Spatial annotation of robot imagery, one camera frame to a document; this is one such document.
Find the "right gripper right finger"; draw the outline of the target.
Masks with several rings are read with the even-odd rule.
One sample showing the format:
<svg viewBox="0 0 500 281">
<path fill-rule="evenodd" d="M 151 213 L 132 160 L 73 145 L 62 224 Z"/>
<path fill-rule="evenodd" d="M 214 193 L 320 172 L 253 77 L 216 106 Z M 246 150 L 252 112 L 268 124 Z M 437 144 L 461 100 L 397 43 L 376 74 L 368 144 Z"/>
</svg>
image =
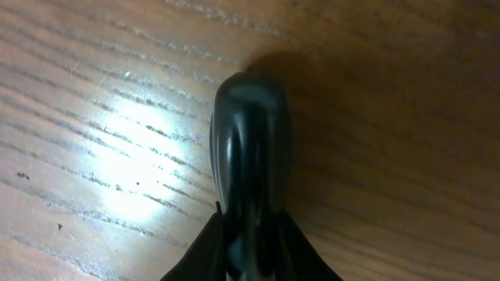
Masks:
<svg viewBox="0 0 500 281">
<path fill-rule="evenodd" d="M 286 212 L 277 217 L 278 281 L 343 281 L 319 256 L 293 218 Z"/>
</svg>

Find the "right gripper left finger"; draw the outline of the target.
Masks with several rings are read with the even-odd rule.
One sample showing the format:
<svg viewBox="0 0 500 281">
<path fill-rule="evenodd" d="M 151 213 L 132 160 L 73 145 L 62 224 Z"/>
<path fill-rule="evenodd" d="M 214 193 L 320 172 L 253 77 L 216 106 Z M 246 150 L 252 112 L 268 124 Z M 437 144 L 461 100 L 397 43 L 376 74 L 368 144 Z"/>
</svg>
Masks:
<svg viewBox="0 0 500 281">
<path fill-rule="evenodd" d="M 223 234 L 223 213 L 220 203 L 216 202 L 216 212 L 182 259 L 160 281 L 226 281 L 227 260 Z"/>
</svg>

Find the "slim black yellow screwdriver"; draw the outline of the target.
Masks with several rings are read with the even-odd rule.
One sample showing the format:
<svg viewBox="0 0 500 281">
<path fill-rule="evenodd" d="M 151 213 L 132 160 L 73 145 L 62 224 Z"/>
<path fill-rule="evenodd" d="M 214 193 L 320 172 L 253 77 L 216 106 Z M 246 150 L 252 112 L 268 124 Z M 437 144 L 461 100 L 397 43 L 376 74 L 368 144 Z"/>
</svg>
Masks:
<svg viewBox="0 0 500 281">
<path fill-rule="evenodd" d="M 266 280 L 277 258 L 277 216 L 291 170 L 291 116 L 271 76 L 240 72 L 216 92 L 210 162 L 222 205 L 227 274 Z"/>
</svg>

